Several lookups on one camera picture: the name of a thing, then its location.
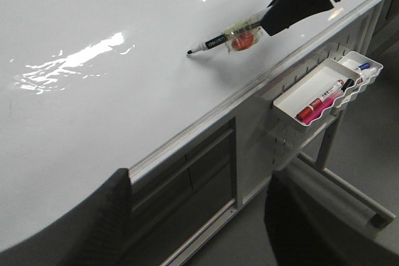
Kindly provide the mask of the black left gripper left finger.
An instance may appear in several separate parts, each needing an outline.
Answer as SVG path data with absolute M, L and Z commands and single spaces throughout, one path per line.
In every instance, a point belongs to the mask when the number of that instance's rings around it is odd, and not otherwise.
M 117 265 L 132 208 L 128 169 L 114 172 L 95 192 L 85 221 L 61 265 Z

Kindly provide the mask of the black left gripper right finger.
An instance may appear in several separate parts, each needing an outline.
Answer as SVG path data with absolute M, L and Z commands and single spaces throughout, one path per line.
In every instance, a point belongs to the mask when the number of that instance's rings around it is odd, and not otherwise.
M 341 221 L 286 174 L 272 175 L 264 223 L 278 265 L 398 265 L 398 254 Z

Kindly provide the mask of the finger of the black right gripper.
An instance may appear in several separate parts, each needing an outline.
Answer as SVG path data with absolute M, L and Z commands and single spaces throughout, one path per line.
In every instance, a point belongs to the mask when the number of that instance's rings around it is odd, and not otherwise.
M 331 0 L 272 0 L 260 26 L 274 36 L 291 25 L 333 8 Z

